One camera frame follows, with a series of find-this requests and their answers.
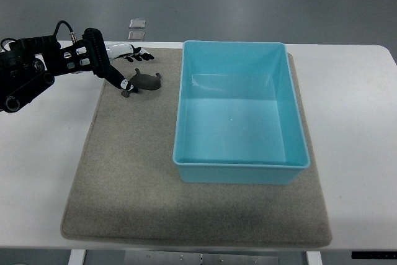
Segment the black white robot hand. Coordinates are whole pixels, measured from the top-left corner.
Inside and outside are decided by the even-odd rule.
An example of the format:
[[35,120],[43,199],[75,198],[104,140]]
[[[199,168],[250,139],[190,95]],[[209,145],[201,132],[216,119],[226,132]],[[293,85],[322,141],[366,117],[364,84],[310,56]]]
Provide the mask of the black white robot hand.
[[134,61],[150,61],[154,56],[141,47],[134,47],[130,43],[104,42],[102,33],[98,29],[88,28],[83,33],[85,47],[89,54],[89,61],[94,66],[93,73],[99,78],[106,79],[110,84],[124,92],[137,91],[136,88],[118,69],[111,65],[113,60],[123,58]]

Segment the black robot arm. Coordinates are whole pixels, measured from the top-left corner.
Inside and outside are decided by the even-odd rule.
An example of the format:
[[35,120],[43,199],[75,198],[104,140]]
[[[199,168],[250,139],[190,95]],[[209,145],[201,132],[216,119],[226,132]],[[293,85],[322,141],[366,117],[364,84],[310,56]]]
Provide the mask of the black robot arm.
[[[72,45],[61,48],[56,35],[64,24]],[[55,77],[92,71],[86,41],[78,40],[64,20],[57,23],[52,35],[1,40],[1,111],[14,113],[52,86]]]

